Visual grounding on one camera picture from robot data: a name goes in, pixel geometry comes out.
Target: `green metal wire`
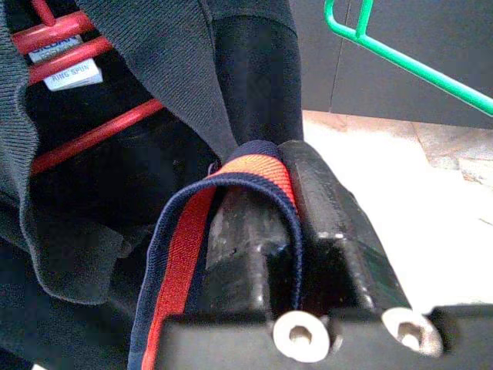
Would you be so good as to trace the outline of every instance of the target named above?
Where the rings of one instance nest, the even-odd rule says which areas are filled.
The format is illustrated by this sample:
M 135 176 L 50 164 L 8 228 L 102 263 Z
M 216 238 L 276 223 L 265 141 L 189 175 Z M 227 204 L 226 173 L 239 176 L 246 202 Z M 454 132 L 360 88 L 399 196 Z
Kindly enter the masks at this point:
M 367 26 L 368 21 L 370 20 L 373 0 L 363 0 L 361 3 L 360 18 L 358 19 L 356 29 L 351 29 L 336 22 L 334 18 L 334 1 L 335 0 L 326 0 L 325 2 L 325 20 L 334 33 L 365 47 L 389 62 L 394 63 L 396 66 L 437 86 L 470 106 L 481 110 L 489 116 L 493 116 L 493 99 L 489 96 L 367 36 Z

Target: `clothing label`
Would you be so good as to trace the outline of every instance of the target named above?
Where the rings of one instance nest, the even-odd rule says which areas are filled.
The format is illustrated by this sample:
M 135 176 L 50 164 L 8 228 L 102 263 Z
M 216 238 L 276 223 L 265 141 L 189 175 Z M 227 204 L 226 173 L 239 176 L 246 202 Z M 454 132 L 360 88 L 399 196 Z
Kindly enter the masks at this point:
M 81 37 L 75 35 L 30 52 L 29 57 L 34 63 L 42 62 L 80 44 L 82 44 Z M 100 83 L 102 82 L 102 73 L 101 69 L 94 63 L 94 59 L 91 58 L 51 75 L 45 78 L 44 81 L 48 89 L 59 91 Z

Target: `folded fabric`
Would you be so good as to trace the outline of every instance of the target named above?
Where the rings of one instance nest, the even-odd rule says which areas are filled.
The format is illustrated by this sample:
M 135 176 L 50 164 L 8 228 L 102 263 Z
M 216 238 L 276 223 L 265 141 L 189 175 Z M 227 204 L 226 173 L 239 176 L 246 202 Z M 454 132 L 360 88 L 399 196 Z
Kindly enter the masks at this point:
M 286 167 L 275 144 L 243 144 L 226 164 L 206 179 L 176 193 L 165 206 L 147 252 L 146 276 L 132 329 L 129 369 L 151 369 L 159 333 L 169 315 L 193 310 L 200 293 L 210 207 L 217 187 L 246 187 L 267 195 L 279 207 L 292 240 L 292 304 L 300 300 L 302 247 L 300 221 Z

